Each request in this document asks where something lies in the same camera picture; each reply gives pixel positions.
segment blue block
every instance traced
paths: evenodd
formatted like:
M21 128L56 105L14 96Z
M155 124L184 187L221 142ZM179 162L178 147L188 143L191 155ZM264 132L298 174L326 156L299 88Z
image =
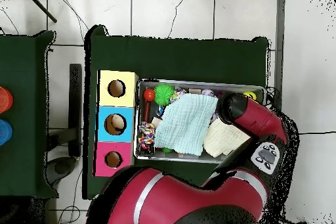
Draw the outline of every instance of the blue block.
M111 135L104 127L105 119L111 114L120 114L126 119L126 129L120 135ZM100 142L131 142L133 140L133 108L99 106L98 141Z

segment gray tray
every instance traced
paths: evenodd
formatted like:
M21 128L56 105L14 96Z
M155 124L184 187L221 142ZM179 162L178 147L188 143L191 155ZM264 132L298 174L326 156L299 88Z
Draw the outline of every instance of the gray tray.
M221 154L216 158L210 156L205 150L202 152L201 156L194 156L192 154L184 154L182 158L179 157L177 152L173 151L168 154L165 154L162 150L157 150L153 155L146 154L138 150L138 135L140 132L138 130L138 126L142 121L142 110L144 108L144 98L143 93L147 88L154 88L158 84L169 84L173 87L178 85L183 89L211 89L214 92L218 91L231 91L235 93L243 93L246 91L252 91L256 94L257 100L261 104L265 104L266 100L266 90L261 86L252 86L252 85L232 85L232 84L219 84L219 83L204 83L204 82L190 82L190 81L175 81L175 80L152 80L152 79L140 79L136 85L136 105L135 110L135 139L134 139L134 155L135 158L141 160L174 160L176 162L198 162L198 163L213 163L219 164L221 163L226 155ZM158 111L158 105L155 101L152 101L150 105L150 121L156 115Z

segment red ball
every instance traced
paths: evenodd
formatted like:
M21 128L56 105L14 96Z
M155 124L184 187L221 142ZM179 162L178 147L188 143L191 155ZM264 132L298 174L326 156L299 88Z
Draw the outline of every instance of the red ball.
M144 99L146 101L153 101L155 99L155 92L153 89L146 89L144 92Z

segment control button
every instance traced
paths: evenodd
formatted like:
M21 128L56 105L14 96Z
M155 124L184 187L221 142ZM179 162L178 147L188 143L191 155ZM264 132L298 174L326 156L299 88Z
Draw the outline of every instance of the control button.
M276 157L269 151L269 150L261 150L259 153L259 156L269 164L273 164L275 162Z

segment green table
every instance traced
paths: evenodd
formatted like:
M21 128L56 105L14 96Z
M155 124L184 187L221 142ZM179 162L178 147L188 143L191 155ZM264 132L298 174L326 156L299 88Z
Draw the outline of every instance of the green table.
M107 36L104 26L85 37L83 197L99 194L107 177L92 176L97 70L135 72L140 78L266 85L268 40L191 40ZM135 160L193 185L202 184L216 164Z
M0 146L0 196L57 196L45 180L45 58L53 39L52 31L33 37L0 35L0 86L14 98L12 108L0 114L13 128L12 138Z

